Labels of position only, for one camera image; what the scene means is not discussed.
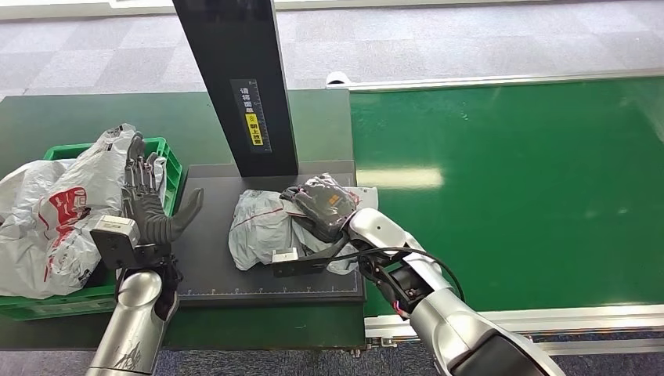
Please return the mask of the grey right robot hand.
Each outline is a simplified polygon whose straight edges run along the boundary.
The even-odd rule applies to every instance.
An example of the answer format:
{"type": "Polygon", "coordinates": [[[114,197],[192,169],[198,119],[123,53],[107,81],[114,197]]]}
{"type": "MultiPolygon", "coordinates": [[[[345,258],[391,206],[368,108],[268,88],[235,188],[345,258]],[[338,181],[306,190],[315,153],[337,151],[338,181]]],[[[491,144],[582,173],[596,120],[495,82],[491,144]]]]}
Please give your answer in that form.
{"type": "Polygon", "coordinates": [[[301,213],[295,221],[315,238],[333,243],[341,238],[342,228],[357,210],[353,195],[329,173],[289,186],[280,199],[292,203],[301,213]]]}

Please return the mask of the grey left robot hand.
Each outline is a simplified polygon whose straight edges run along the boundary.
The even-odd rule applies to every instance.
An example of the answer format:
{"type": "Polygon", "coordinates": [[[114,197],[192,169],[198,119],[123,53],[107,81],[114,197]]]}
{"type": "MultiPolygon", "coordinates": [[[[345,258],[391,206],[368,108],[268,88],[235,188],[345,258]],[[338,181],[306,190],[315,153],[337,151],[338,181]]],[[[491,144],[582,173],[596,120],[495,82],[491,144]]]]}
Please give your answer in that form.
{"type": "Polygon", "coordinates": [[[140,244],[170,244],[179,239],[204,204],[204,189],[196,188],[183,209],[165,214],[154,174],[157,155],[144,155],[143,135],[136,132],[128,147],[121,188],[124,216],[139,228],[140,244]]]}

